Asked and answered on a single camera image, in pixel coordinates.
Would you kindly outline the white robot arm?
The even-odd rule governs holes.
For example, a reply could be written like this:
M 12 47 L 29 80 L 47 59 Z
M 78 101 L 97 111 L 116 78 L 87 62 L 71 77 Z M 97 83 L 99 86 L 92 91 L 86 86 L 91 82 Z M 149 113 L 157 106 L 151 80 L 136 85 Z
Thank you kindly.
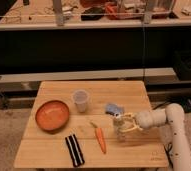
M 185 112 L 181 105 L 172 103 L 164 109 L 146 110 L 118 115 L 119 131 L 148 130 L 168 124 L 172 133 L 173 170 L 191 171 L 191 150 L 185 132 Z

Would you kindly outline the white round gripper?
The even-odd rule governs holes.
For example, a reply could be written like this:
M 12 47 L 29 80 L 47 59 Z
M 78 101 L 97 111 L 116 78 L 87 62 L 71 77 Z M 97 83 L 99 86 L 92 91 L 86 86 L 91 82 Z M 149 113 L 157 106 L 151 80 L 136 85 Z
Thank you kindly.
M 124 113 L 122 115 L 123 119 L 132 120 L 135 119 L 136 123 L 139 125 L 131 125 L 130 127 L 121 126 L 119 132 L 127 133 L 135 130 L 149 129 L 154 125 L 153 114 L 151 111 L 142 111 L 139 113 Z

